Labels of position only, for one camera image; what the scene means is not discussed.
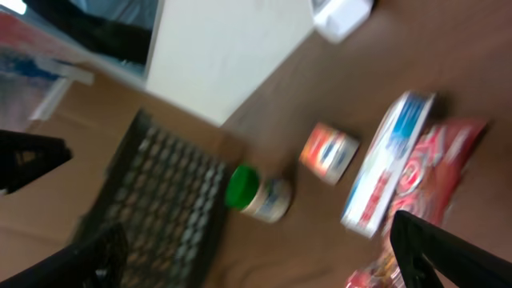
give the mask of black plastic crate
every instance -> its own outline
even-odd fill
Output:
[[[122,287],[199,287],[226,216],[226,164],[139,112],[77,239],[114,222],[129,243]]]

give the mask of black plastic object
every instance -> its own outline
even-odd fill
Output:
[[[139,112],[79,238],[119,221],[130,252],[122,287],[200,287],[226,216],[226,165]]]
[[[69,0],[23,1],[39,16],[88,50],[146,64],[151,30],[84,13]]]
[[[13,193],[71,157],[59,138],[0,130],[0,190]]]
[[[434,269],[459,287],[512,287],[512,263],[409,212],[395,214],[390,237],[407,288],[443,287]]]
[[[117,224],[0,282],[0,288],[119,287],[126,255],[126,236]]]

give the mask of red snack package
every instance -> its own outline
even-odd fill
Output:
[[[405,287],[390,244],[394,213],[406,210],[439,226],[474,140],[485,125],[479,120],[451,119],[425,130],[395,188],[382,232],[381,257],[369,268],[352,274],[346,287]]]

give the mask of wooden table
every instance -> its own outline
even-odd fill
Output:
[[[375,259],[378,237],[345,231],[339,217],[384,113],[409,89],[440,91],[449,115],[493,121],[443,227],[512,260],[512,2],[381,0],[340,45],[312,34],[225,125],[263,169],[294,159],[317,121],[362,146],[334,187],[299,166],[279,223],[233,212],[206,287],[343,287]]]

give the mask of green jar lid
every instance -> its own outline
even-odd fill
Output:
[[[259,188],[259,176],[255,169],[241,165],[231,176],[226,191],[226,205],[238,210],[245,209]]]

